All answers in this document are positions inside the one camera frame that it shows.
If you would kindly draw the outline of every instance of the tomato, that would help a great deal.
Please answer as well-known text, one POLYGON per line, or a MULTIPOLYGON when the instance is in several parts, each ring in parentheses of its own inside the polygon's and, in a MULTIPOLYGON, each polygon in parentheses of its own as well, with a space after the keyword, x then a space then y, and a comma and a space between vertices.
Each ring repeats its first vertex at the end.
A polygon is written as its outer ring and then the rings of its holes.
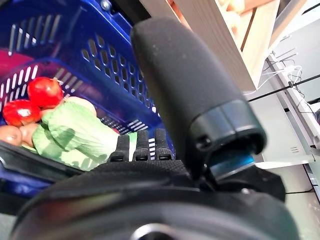
POLYGON ((29 100, 14 100, 4 106, 2 115, 7 124, 20 127, 38 122, 41 110, 29 100))
POLYGON ((57 80, 37 77, 28 84, 30 100, 38 107, 54 108, 64 98, 64 93, 57 80))

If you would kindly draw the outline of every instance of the basket hole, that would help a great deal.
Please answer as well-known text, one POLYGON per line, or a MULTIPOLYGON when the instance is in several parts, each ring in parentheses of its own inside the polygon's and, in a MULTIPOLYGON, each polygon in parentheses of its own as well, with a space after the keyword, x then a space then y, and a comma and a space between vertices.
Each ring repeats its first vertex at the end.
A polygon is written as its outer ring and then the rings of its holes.
POLYGON ((37 72, 38 72, 38 65, 35 65, 35 66, 33 67, 31 79, 35 79, 35 78, 36 78, 37 72))
POLYGON ((120 64, 122 66, 126 65, 126 59, 123 56, 120 56, 120 64))
POLYGON ((73 94, 81 85, 82 85, 83 81, 78 80, 74 86, 71 88, 70 92, 73 94))
POLYGON ((65 72, 65 69, 64 69, 63 67, 61 67, 61 68, 56 72, 54 78, 60 79, 61 76, 64 74, 64 72, 65 72))
POLYGON ((76 76, 73 76, 64 86, 65 89, 69 89, 77 80, 76 76))
POLYGON ((136 86, 136 78, 135 76, 131 76, 131 87, 135 87, 136 86))
POLYGON ((16 89, 14 99, 18 99, 19 93, 20 93, 20 87, 16 89))
POLYGON ((89 43, 89 49, 90 49, 91 55, 94 57, 97 56, 98 52, 97 52, 95 41, 93 41, 92 39, 89 39, 88 43, 89 43))
POLYGON ((148 91, 148 90, 145 91, 145 97, 146 97, 146 99, 149 99, 149 98, 150 98, 150 94, 149 94, 149 91, 148 91))
POLYGON ((141 82, 144 79, 144 76, 142 75, 141 72, 139 72, 139 81, 141 82))
POLYGON ((101 54, 101 58, 102 58, 103 64, 107 65, 107 63, 108 63, 108 53, 107 53, 107 51, 103 49, 103 50, 101 50, 100 54, 101 54))
POLYGON ((128 83, 124 83, 123 84, 123 87, 124 87, 124 89, 127 91, 127 92, 129 92, 129 84, 128 83))
POLYGON ((4 96, 4 88, 5 88, 5 85, 2 83, 1 84, 1 89, 0 89, 0 99, 2 99, 3 96, 4 96))
POLYGON ((100 63, 99 59, 96 58, 96 59, 94 60, 94 65, 95 65, 95 67, 96 67, 97 69, 101 70, 101 63, 100 63))
POLYGON ((67 72, 61 79, 60 85, 63 85, 71 76, 72 74, 70 72, 67 72))
POLYGON ((19 86, 21 85, 22 79, 24 78, 24 72, 25 72, 25 71, 24 71, 23 69, 20 71, 19 80, 18 80, 18 85, 19 85, 19 86))
POLYGON ((43 28, 43 20, 44 20, 44 16, 39 16, 36 21, 34 37, 32 38, 32 45, 33 46, 35 46, 37 44, 37 41, 40 38, 40 34, 41 34, 42 28, 43 28))
POLYGON ((30 72, 31 72, 31 67, 28 66, 26 71, 25 71, 25 76, 24 76, 24 82, 28 82, 29 81, 29 77, 30 77, 30 72))
POLYGON ((17 74, 15 73, 12 78, 12 87, 11 87, 12 89, 15 89, 16 81, 17 81, 17 74))
POLYGON ((120 85, 120 77, 118 75, 114 76, 115 82, 120 85))
POLYGON ((99 35, 97 35, 96 38, 98 39, 99 46, 103 48, 105 46, 105 40, 99 35))
POLYGON ((49 36, 49 42, 51 42, 51 43, 55 40, 55 36, 56 36, 56 32, 58 30, 60 19, 61 19, 61 15, 57 15, 54 18, 51 33, 49 36))
POLYGON ((46 42, 46 38, 48 37, 49 30, 51 29, 52 19, 53 19, 52 15, 49 14, 48 16, 46 16, 46 19, 45 19, 45 22, 44 22, 43 31, 42 31, 42 35, 41 35, 41 38, 40 38, 40 43, 41 44, 44 44, 46 42))
POLYGON ((117 63, 117 60, 115 59, 112 59, 112 68, 113 68, 113 72, 114 73, 117 73, 118 72, 118 63, 117 63))
POLYGON ((131 74, 135 73, 135 67, 131 64, 129 64, 129 70, 131 74))
POLYGON ((122 71, 122 78, 123 80, 126 81, 128 79, 127 70, 125 68, 122 68, 121 71, 122 71))
POLYGON ((89 52, 86 49, 82 49, 81 52, 82 52, 82 57, 89 62, 90 61, 89 52))
POLYGON ((21 97, 23 97, 23 96, 25 95, 26 89, 27 89, 27 84, 24 84, 24 85, 22 86, 22 90, 21 90, 21 97))
POLYGON ((143 96, 139 96, 139 100, 140 100, 140 102, 143 103, 145 101, 145 98, 143 96))
POLYGON ((14 92, 12 91, 10 93, 10 98, 9 98, 9 102, 11 102, 14 99, 14 92))
POLYGON ((142 94, 144 91, 144 85, 143 84, 139 84, 139 93, 142 94))
POLYGON ((10 78, 6 80, 6 86, 5 86, 5 93, 9 93, 9 88, 10 88, 10 78))
POLYGON ((110 77, 110 69, 108 68, 108 67, 105 67, 104 68, 104 73, 105 73, 105 75, 107 75, 108 77, 110 77))
POLYGON ((116 55, 116 49, 113 46, 109 45, 109 51, 111 57, 114 57, 116 55))

